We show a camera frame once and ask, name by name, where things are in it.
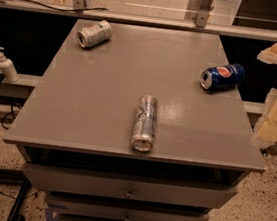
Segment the blue pepsi can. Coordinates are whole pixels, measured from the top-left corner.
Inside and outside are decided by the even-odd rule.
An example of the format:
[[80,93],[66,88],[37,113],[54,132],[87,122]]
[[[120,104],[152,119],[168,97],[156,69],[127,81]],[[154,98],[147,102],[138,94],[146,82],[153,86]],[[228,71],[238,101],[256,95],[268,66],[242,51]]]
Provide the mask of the blue pepsi can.
[[246,76],[240,64],[229,64],[205,69],[200,75],[200,84],[205,90],[226,89],[238,86]]

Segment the tall silver can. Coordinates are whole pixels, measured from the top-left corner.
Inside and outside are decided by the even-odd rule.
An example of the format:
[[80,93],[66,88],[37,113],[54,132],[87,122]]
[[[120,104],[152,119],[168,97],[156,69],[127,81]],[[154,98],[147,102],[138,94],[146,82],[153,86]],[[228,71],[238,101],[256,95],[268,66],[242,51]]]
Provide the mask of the tall silver can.
[[140,152],[149,152],[155,144],[158,101],[153,96],[142,96],[136,110],[131,146]]

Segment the green white can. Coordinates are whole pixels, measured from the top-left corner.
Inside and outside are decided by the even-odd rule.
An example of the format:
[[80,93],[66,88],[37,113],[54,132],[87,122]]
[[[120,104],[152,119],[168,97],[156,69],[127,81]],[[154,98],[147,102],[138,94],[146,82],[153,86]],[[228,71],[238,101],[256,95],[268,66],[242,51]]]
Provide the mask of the green white can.
[[101,20],[92,26],[83,27],[76,33],[79,45],[83,48],[94,47],[101,42],[107,41],[113,34],[108,21]]

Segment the top grey drawer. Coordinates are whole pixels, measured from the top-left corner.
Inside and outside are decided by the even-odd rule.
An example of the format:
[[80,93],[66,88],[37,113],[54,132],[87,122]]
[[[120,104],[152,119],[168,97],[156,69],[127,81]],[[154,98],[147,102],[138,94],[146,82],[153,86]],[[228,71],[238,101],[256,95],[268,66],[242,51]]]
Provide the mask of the top grey drawer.
[[236,194],[232,186],[151,178],[26,163],[23,172],[37,189],[182,206],[219,208]]

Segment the middle grey drawer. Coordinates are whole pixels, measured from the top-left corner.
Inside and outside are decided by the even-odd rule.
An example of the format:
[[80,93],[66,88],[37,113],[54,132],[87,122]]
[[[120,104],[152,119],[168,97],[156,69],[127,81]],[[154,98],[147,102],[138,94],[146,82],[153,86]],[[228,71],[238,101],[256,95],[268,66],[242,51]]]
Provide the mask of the middle grey drawer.
[[59,213],[91,216],[120,221],[207,221],[198,212],[165,209],[133,204],[117,204],[60,196],[47,196],[47,205]]

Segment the grey drawer cabinet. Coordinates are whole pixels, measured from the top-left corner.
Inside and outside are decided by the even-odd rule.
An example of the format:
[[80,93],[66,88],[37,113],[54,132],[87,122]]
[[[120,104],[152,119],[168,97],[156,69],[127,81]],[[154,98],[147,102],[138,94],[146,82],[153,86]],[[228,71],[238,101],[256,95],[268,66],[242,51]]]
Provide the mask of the grey drawer cabinet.
[[68,36],[6,141],[60,221],[207,221],[263,170],[236,90],[200,74],[226,64],[216,35],[115,24]]

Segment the white pump bottle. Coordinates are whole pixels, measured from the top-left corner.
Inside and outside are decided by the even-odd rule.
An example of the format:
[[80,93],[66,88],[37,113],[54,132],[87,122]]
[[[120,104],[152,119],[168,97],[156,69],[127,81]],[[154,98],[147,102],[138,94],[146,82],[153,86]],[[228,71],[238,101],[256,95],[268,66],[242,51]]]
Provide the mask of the white pump bottle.
[[16,68],[10,58],[4,55],[4,49],[0,46],[0,71],[5,76],[5,80],[13,83],[19,79]]

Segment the grey metal shelf rail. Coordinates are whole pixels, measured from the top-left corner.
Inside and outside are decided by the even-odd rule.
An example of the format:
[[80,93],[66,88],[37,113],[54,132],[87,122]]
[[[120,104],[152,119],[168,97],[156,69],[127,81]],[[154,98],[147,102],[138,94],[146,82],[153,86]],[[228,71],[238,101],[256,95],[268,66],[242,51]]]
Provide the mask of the grey metal shelf rail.
[[0,8],[30,11],[62,16],[77,17],[78,19],[87,20],[107,20],[111,22],[127,23],[127,25],[144,25],[192,32],[201,32],[249,39],[258,39],[266,41],[277,41],[277,31],[250,28],[242,26],[226,26],[218,24],[207,24],[204,27],[198,27],[193,21],[163,19],[161,17],[144,16],[120,12],[112,12],[110,10],[91,10],[91,11],[66,11],[63,8],[55,6],[43,6],[36,3],[30,3],[22,0],[8,0],[5,3],[0,3]]

